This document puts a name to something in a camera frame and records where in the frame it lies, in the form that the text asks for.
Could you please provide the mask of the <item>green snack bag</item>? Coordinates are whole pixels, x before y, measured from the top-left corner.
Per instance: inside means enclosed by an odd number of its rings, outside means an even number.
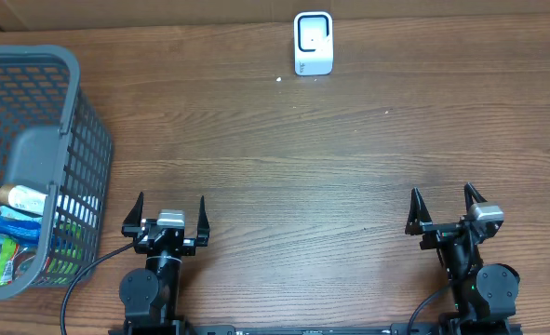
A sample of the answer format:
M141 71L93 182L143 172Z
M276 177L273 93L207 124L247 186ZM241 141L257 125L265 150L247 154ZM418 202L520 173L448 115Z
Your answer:
M24 275L36 256L36 247L19 245L14 239L0 234L0 286Z

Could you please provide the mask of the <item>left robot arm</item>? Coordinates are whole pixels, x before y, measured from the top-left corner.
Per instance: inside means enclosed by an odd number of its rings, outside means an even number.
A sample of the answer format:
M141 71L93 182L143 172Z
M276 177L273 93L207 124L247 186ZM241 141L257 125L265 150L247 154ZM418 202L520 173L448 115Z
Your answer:
M210 225L205 199L199 203L196 236L185 235L185 213L163 209L155 219L144 219L144 195L140 194L122 223L122 235L130 237L145 265L127 273L119 286L125 307L125 334L194 334L185 316L177 313L182 259L208 245Z

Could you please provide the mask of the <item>white tube gold cap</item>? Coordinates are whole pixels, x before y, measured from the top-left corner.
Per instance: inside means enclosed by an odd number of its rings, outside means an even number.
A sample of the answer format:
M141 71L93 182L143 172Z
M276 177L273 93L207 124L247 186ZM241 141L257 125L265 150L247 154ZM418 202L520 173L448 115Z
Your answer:
M24 185L5 184L0 187L0 203L42 216L47 195Z

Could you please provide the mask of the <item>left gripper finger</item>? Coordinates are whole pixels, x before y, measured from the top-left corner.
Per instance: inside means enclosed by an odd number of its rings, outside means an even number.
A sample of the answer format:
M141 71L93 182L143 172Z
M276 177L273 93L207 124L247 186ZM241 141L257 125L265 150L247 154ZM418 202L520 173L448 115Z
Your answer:
M121 233L123 236L138 236L142 232L143 200L144 193L140 192L135 205L122 222Z
M207 246L210 235L210 225L205 207L205 197L202 195L199 204L198 222L196 225L196 246Z

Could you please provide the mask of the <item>teal tissue pack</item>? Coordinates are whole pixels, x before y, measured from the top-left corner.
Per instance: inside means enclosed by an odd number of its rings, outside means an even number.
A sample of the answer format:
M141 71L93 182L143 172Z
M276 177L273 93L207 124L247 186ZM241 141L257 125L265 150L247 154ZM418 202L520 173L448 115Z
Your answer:
M5 219L13 221L33 221L37 223L40 222L40 217L25 214L17 209L8 206L0 207L0 215Z

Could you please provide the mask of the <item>blue snack bar wrapper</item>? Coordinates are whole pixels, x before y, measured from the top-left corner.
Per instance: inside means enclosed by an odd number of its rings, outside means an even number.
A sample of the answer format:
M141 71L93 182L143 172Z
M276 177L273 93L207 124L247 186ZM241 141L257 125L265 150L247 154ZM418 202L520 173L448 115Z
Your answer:
M16 221L0 216L0 235L7 235L23 245L39 242L41 224L37 221Z

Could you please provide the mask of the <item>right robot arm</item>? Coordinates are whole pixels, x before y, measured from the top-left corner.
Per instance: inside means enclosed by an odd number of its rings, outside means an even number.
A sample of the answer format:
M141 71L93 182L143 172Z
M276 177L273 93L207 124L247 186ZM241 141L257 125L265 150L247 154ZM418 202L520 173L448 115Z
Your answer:
M466 213L456 222L433 222L418 188L410 193L407 235L422 238L420 249L433 249L447 273L448 284L422 301L403 334L517 335L523 332L509 318L516 314L520 275L503 263L484 263L478 246L494 237L504 222L499 205L488 201L471 183L463 187ZM434 324L418 323L421 311L446 292L455 310Z

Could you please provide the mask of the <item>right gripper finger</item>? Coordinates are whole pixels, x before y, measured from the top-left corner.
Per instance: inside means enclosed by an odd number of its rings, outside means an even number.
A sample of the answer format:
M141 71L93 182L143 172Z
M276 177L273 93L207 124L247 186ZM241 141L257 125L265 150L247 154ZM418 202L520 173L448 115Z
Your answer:
M486 202L486 199L479 193L479 191L471 182L467 182L464 185L463 193L465 206L467 208L470 208L473 204Z
M420 190L414 187L411 190L409 215L405 227L406 235L423 235L433 225L427 206L423 201Z

